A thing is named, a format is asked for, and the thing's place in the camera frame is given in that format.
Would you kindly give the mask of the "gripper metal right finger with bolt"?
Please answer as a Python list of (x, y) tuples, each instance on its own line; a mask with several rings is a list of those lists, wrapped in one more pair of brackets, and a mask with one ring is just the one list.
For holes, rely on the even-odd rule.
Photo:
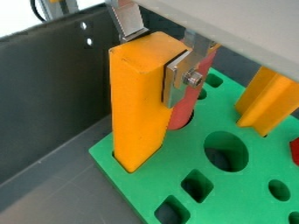
[(202, 74), (196, 66), (214, 51), (214, 42), (190, 29), (184, 31), (182, 43), (185, 49), (165, 64), (162, 71), (162, 104), (169, 109), (184, 97), (185, 88), (201, 84)]

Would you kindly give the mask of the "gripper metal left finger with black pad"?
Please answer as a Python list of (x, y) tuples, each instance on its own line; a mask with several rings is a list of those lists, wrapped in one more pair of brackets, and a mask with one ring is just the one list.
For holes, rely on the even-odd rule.
[(148, 34), (138, 5), (132, 0), (105, 0), (106, 9), (118, 33), (120, 43), (126, 43)]

